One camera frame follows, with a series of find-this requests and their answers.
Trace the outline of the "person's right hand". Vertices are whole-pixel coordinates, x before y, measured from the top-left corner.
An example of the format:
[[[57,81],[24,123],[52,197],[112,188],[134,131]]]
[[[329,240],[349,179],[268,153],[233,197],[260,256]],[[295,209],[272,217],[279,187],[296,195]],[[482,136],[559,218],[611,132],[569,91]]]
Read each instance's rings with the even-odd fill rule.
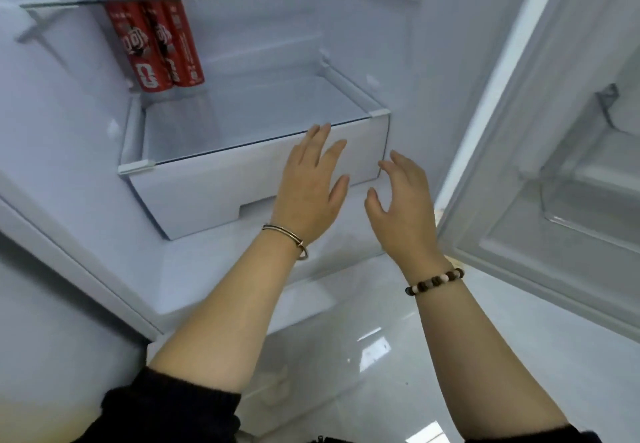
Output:
[[[369,219],[383,251],[405,278],[425,280],[452,269],[436,239],[435,210],[425,171],[396,150],[380,161],[391,187],[387,219]]]

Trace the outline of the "person's left hand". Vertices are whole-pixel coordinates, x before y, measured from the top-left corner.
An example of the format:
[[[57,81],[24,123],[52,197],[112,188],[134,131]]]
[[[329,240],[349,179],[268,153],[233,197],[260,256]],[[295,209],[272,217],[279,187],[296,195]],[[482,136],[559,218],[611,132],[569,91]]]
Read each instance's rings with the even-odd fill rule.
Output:
[[[330,209],[328,199],[333,180],[347,140],[338,140],[328,149],[324,146],[331,125],[314,125],[297,143],[286,161],[275,205],[265,230],[275,230],[290,238],[308,257],[308,246],[337,219],[340,209]]]

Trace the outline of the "person's left forearm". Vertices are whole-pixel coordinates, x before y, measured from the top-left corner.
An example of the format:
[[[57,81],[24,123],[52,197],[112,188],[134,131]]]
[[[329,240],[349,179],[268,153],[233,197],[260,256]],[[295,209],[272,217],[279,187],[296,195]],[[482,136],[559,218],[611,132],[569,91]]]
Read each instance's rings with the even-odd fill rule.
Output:
[[[229,272],[156,352],[150,368],[208,389],[242,393],[300,251],[262,230]]]

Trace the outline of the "person's right forearm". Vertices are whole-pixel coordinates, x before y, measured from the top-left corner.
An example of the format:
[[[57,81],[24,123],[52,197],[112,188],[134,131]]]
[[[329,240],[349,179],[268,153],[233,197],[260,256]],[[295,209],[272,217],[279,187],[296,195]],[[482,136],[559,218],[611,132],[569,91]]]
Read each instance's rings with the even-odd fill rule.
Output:
[[[569,426],[461,279],[416,295],[445,404],[460,436],[497,440]]]

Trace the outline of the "glass drawer cover shelf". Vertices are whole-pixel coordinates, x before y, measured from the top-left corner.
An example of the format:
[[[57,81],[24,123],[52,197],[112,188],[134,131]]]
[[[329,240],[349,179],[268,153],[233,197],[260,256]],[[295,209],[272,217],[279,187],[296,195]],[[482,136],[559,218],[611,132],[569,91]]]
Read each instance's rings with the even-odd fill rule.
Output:
[[[117,174],[304,133],[313,124],[341,126],[391,112],[336,69],[279,80],[249,79],[204,87],[174,99],[130,102]]]

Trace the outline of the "white crisper drawer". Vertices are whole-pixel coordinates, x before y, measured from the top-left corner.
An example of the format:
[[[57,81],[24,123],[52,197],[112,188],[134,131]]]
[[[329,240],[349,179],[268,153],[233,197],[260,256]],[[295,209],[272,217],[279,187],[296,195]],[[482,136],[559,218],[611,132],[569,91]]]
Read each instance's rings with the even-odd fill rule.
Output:
[[[348,175],[350,184],[375,180],[385,153],[390,110],[333,125],[331,146],[346,140],[332,180]],[[242,206],[276,196],[291,149],[303,133],[240,147],[155,163],[121,158],[118,174],[130,180],[143,205],[170,240],[236,221]]]

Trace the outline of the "white refrigerator door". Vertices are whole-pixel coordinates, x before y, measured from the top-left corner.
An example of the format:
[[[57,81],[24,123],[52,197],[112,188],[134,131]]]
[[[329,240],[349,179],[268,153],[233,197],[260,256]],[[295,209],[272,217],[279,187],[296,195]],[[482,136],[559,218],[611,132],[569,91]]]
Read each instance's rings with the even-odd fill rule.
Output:
[[[640,0],[524,0],[454,162],[446,253],[640,342],[640,254],[547,220],[518,167],[541,121],[640,83]]]

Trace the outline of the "red drink can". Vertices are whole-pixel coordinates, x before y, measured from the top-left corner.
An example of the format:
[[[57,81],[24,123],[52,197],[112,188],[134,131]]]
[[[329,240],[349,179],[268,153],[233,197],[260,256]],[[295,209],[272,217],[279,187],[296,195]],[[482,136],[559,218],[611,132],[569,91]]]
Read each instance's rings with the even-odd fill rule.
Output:
[[[140,3],[110,1],[104,8],[142,91],[162,93],[172,89],[173,82],[156,43],[155,32]]]
[[[204,71],[183,2],[150,0],[142,1],[141,6],[154,30],[173,84],[180,88],[204,84]]]

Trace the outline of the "clear plastic door bin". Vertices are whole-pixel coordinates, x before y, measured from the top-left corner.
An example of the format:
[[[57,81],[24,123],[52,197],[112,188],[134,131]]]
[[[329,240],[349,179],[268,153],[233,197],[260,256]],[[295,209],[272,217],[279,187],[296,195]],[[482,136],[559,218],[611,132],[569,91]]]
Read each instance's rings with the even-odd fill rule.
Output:
[[[518,167],[537,181],[544,217],[640,254],[640,83],[611,83],[529,132]]]

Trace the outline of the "white refrigerator body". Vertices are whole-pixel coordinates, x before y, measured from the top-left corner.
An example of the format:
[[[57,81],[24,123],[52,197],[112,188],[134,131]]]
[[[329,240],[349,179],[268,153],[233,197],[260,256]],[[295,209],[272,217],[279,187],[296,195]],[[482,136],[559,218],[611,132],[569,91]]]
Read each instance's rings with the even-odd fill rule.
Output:
[[[148,93],[107,2],[27,10],[0,0],[0,231],[151,340],[210,292],[275,196],[242,206],[236,221],[167,238],[117,174],[134,96],[158,102],[330,66],[390,110],[383,158],[404,151],[438,192],[523,2],[181,1],[205,83]],[[285,296],[277,328],[328,307],[316,278],[381,253],[362,202],[369,187],[388,199],[386,180],[379,171],[351,185],[337,221],[294,268],[290,282],[303,287]]]

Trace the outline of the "black left sleeve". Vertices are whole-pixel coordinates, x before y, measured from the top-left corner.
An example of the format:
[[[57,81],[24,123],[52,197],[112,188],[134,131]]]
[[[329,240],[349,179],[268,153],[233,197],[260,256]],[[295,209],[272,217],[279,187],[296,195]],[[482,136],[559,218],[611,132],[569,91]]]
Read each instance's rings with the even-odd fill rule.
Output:
[[[236,443],[240,401],[145,367],[107,391],[100,416],[71,443]]]

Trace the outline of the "black sleeve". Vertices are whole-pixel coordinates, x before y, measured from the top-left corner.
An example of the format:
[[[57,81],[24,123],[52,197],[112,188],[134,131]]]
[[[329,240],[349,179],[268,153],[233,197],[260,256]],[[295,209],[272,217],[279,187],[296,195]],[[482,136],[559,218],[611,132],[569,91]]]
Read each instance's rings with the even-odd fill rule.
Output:
[[[572,425],[509,439],[509,443],[603,443],[594,431],[580,431]]]
[[[100,416],[71,443],[236,443],[240,401],[145,367],[107,391]]]

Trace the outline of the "black right sleeve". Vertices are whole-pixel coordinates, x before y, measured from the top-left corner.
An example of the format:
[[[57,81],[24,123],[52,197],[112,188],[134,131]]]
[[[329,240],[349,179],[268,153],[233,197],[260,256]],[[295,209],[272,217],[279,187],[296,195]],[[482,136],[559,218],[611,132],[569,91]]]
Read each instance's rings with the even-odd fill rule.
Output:
[[[509,439],[509,443],[603,443],[594,431],[580,431],[572,425]]]

